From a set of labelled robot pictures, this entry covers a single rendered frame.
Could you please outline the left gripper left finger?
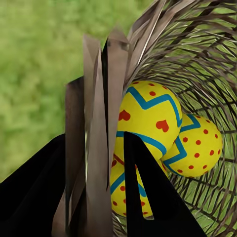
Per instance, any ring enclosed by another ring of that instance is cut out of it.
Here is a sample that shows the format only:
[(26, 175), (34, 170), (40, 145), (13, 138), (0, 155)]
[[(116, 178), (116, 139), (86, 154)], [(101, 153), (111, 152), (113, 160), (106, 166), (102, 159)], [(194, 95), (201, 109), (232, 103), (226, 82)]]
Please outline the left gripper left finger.
[(51, 237), (65, 189), (65, 134), (61, 134), (0, 184), (0, 237)]

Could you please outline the wicker basket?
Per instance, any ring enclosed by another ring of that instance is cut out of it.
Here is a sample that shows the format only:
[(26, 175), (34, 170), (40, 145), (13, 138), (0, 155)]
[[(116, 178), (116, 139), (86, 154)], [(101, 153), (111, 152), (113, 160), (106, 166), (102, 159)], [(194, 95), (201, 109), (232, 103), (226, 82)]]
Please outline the wicker basket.
[[(208, 2), (210, 3), (208, 6), (200, 7), (201, 4)], [(162, 10), (168, 3), (167, 8)], [(222, 7), (235, 12), (224, 14), (213, 12), (215, 8)], [(198, 17), (192, 16), (199, 11), (202, 12)], [(237, 114), (231, 104), (235, 104), (237, 108), (237, 100), (227, 89), (228, 93), (214, 81), (219, 79), (223, 83), (220, 79), (223, 77), (237, 96), (237, 83), (227, 75), (231, 73), (237, 79), (233, 73), (237, 70), (237, 62), (229, 58), (237, 59), (237, 55), (229, 49), (229, 46), (223, 44), (227, 40), (237, 46), (237, 40), (232, 37), (233, 35), (237, 37), (237, 26), (229, 28), (218, 21), (210, 21), (219, 18), (237, 25), (237, 20), (230, 17), (232, 15), (237, 15), (237, 0), (155, 0), (131, 26), (127, 37), (117, 21), (107, 38), (103, 51), (100, 39), (82, 34), (83, 76), (65, 85), (65, 189), (53, 217), (51, 237), (127, 237), (127, 224), (122, 222), (126, 222), (126, 217), (122, 218), (112, 211), (110, 175), (120, 105), (130, 84), (141, 80), (154, 81), (165, 87), (170, 87), (174, 95), (182, 101), (180, 105), (184, 114), (200, 115), (201, 111), (205, 110), (207, 118), (214, 123), (208, 109), (213, 113), (215, 120), (218, 118), (213, 108), (216, 108), (221, 115), (229, 130), (225, 130), (218, 120), (223, 129), (220, 132), (223, 134), (224, 140), (226, 140), (226, 134), (231, 135), (234, 159), (225, 158), (225, 144), (223, 143), (222, 157), (219, 158), (217, 165), (220, 160), (223, 163), (215, 185), (211, 184), (215, 172), (214, 167), (209, 173), (207, 172), (199, 178), (181, 177), (177, 183), (178, 175), (171, 173), (169, 180), (176, 191), (182, 186), (182, 190), (178, 194), (190, 208), (190, 212), (197, 210), (194, 217), (198, 213), (203, 213), (206, 217), (214, 220), (207, 230), (215, 222), (219, 223), (210, 237), (226, 237), (230, 232), (233, 232), (230, 237), (237, 237), (237, 230), (233, 228), (237, 222), (237, 201), (231, 207), (234, 196), (237, 197), (237, 172), (235, 169), (237, 146), (232, 135), (232, 133), (237, 133), (237, 125), (233, 117), (234, 115), (237, 119)], [(176, 25), (173, 27), (173, 24)], [(203, 24), (212, 28), (197, 28), (198, 25)], [(177, 31), (182, 27), (186, 28), (183, 32)], [(223, 32), (210, 32), (218, 29)], [(201, 32), (207, 34), (192, 35)], [(201, 39), (207, 36), (215, 36), (215, 38), (181, 42), (183, 39)], [(206, 42), (211, 46), (202, 45)], [(198, 47), (198, 49), (185, 49), (184, 46), (188, 45)], [(222, 52), (216, 47), (218, 45), (222, 45), (231, 55)], [(177, 47), (180, 47), (184, 52), (191, 52), (191, 54), (166, 56)], [(210, 51), (222, 54), (225, 58), (214, 56)], [(180, 59), (187, 59), (187, 63), (177, 62)], [(193, 62), (213, 76), (199, 72), (198, 68), (191, 66)], [(233, 68), (229, 68), (223, 63), (231, 64)], [(187, 70), (186, 67), (194, 69), (196, 73)], [(214, 69), (218, 74), (213, 73), (207, 67)], [(206, 80), (202, 80), (196, 75), (203, 76)], [(219, 92), (208, 82), (215, 85)], [(222, 97), (225, 103), (219, 100), (211, 92), (211, 89)], [(233, 101), (228, 102), (223, 92)], [(187, 102), (183, 93), (198, 101), (202, 108), (195, 109), (190, 102)], [(228, 105), (232, 116), (224, 107), (225, 105)], [(231, 130), (218, 107), (221, 107), (227, 122), (229, 119), (236, 130)], [(223, 177), (221, 187), (217, 185), (221, 171), (224, 176), (226, 161), (233, 162), (233, 167), (228, 185), (224, 189), (227, 175)], [(235, 171), (234, 189), (230, 191), (233, 171)], [(192, 180), (197, 181), (198, 184), (191, 204), (184, 198)], [(207, 186), (209, 188), (205, 199), (201, 208), (198, 208), (199, 200)], [(213, 191), (207, 197), (210, 187), (213, 188)], [(213, 210), (209, 214), (203, 208), (209, 198), (212, 201), (216, 189), (219, 190), (219, 193)], [(224, 196), (217, 205), (222, 191), (225, 192)], [(225, 217), (220, 221), (219, 217), (228, 194), (232, 196)], [(213, 214), (219, 205), (221, 206), (216, 218)], [(227, 225), (226, 221), (231, 215), (233, 216), (230, 225)], [(154, 219), (154, 216), (144, 218), (151, 220)], [(222, 227), (225, 227), (226, 230), (218, 235), (217, 233)]]

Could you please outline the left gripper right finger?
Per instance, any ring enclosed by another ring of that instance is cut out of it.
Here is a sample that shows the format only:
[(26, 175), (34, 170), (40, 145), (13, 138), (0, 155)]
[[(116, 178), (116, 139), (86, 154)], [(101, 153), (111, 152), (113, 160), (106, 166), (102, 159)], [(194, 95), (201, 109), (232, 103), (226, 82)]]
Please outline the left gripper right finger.
[[(207, 237), (143, 140), (124, 132), (127, 237)], [(136, 168), (154, 219), (143, 217)]]

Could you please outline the easter egg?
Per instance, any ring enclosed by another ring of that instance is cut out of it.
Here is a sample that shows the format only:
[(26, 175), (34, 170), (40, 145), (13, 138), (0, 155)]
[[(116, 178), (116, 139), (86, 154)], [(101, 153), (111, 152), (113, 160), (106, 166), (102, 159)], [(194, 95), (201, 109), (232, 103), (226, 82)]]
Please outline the easter egg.
[[(159, 164), (159, 166), (161, 167), (167, 178), (169, 178), (168, 171), (166, 170), (160, 159), (157, 161), (157, 163)], [(136, 174), (137, 174), (143, 217), (148, 217), (153, 214), (137, 168), (136, 168)], [(114, 157), (110, 175), (110, 190), (111, 190), (112, 211), (119, 214), (119, 216), (122, 218), (126, 217), (124, 165), (120, 164)]]
[(156, 161), (175, 143), (182, 125), (181, 102), (162, 84), (135, 81), (120, 105), (114, 157), (124, 165), (124, 132), (139, 136)]
[(182, 113), (179, 135), (160, 161), (170, 174), (198, 178), (215, 168), (222, 157), (223, 143), (216, 123), (201, 114)]

